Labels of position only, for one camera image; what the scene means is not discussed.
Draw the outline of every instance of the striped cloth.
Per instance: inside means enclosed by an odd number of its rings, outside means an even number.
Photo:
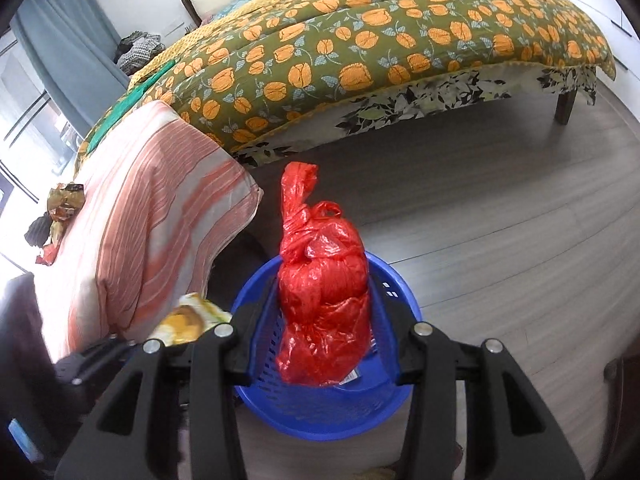
[[[145,340],[253,218],[262,190],[209,137],[153,101],[104,139],[76,178],[86,203],[36,293],[55,362],[117,332]]]

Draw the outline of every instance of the barcode sticker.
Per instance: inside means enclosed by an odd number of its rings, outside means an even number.
[[[357,368],[354,368],[349,375],[347,375],[343,380],[338,383],[338,386],[343,386],[346,383],[350,383],[351,381],[356,380],[360,376],[360,372]]]

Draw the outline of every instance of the wooden floor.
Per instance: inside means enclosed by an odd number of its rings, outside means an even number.
[[[607,99],[588,107],[578,96],[566,127],[553,122],[552,96],[521,96],[297,157],[320,165],[313,201],[342,205],[367,249],[407,280],[424,319],[459,341],[508,346],[588,476],[606,421],[602,369],[640,333],[640,126]],[[285,163],[254,171],[265,197],[250,230],[273,253]],[[406,414],[312,444],[241,408],[250,478],[339,480],[394,462]]]

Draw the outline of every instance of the wooden headboard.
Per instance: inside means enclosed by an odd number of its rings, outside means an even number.
[[[193,8],[193,4],[191,3],[191,0],[180,0],[180,1],[184,5],[184,8],[187,9],[187,12],[191,16],[191,19],[194,21],[196,26],[199,27],[200,24],[202,23],[202,19],[200,18],[200,16],[198,16],[196,9]]]

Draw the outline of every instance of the silver screw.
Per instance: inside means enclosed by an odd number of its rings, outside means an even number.
[[[497,339],[489,339],[486,343],[484,343],[486,349],[492,354],[499,354],[504,350],[504,345],[498,341]]]
[[[142,349],[148,354],[155,354],[161,347],[158,339],[150,339],[142,345]]]
[[[234,332],[234,328],[229,323],[220,323],[213,329],[213,333],[218,337],[229,337]]]
[[[414,332],[420,336],[428,336],[433,334],[433,326],[431,326],[429,323],[421,321],[414,325]]]

